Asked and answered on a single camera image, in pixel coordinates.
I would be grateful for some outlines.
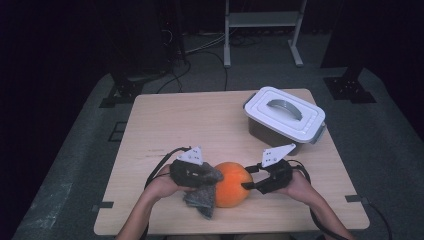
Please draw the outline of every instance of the white plastic container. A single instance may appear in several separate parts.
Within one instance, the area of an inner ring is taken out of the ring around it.
[[[261,88],[244,110],[250,134],[271,147],[295,143],[289,155],[296,155],[305,143],[315,144],[326,129],[321,108],[273,87]]]

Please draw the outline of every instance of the gray cloth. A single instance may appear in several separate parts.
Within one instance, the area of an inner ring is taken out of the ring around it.
[[[212,219],[213,210],[215,209],[215,193],[216,183],[224,179],[222,173],[214,167],[204,162],[201,166],[208,171],[205,178],[215,180],[213,184],[201,185],[193,192],[187,192],[184,201],[188,206],[196,207],[199,213],[206,219]]]

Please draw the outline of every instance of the human arm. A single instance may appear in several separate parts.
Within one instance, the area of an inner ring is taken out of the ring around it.
[[[193,188],[178,186],[169,176],[169,171],[169,165],[165,165],[144,189],[116,239],[140,239],[147,227],[150,214],[156,202],[171,196],[177,191],[194,190]]]
[[[328,230],[349,240],[355,239],[346,229],[327,201],[319,194],[299,171],[293,171],[293,179],[285,188],[275,191],[309,206],[318,221]],[[334,239],[326,234],[325,239]]]

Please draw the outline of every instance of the gray carpet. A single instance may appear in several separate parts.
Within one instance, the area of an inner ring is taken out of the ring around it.
[[[323,78],[341,76],[344,68],[321,69],[329,35],[301,35],[299,52],[305,66],[297,68],[287,46],[289,36],[252,38],[250,47],[232,48],[226,90],[253,90],[263,86],[307,88],[326,112],[326,123],[358,194],[367,197],[389,222],[393,239],[422,239],[424,228],[424,144],[391,100],[382,81],[364,70],[360,82],[377,103],[352,104],[333,100]],[[211,41],[188,36],[186,49]],[[180,77],[183,92],[224,91],[222,45],[187,57],[190,71]],[[181,61],[174,73],[187,70]],[[149,82],[143,94],[156,93],[174,78]],[[108,141],[115,124],[127,121],[131,104],[99,108],[113,86],[110,75],[99,80],[64,142],[43,186],[14,239],[113,239],[93,232],[96,206],[102,201],[119,142]],[[178,92],[176,81],[161,93]],[[365,206],[371,225],[355,231],[358,239],[387,239],[383,221]],[[293,233],[297,239],[315,239],[318,232]]]

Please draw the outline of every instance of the table top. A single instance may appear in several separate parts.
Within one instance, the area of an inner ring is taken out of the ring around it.
[[[315,104],[307,89],[284,90]],[[94,231],[116,235],[138,197],[147,177],[159,161],[179,147],[202,147],[204,161],[212,166],[238,162],[251,166],[261,162],[270,148],[249,134],[243,104],[257,91],[228,91],[140,95],[136,98],[116,157]],[[181,152],[175,153],[169,163]],[[356,195],[330,133],[316,144],[304,144],[296,156],[309,172],[312,185],[328,201],[348,229],[365,229],[369,219],[361,203],[348,203]],[[266,178],[261,171],[255,182]],[[183,192],[160,200],[153,208],[149,234],[262,233],[317,230],[303,203],[280,194],[262,195],[253,190],[234,208],[215,208],[211,220],[186,206]]]

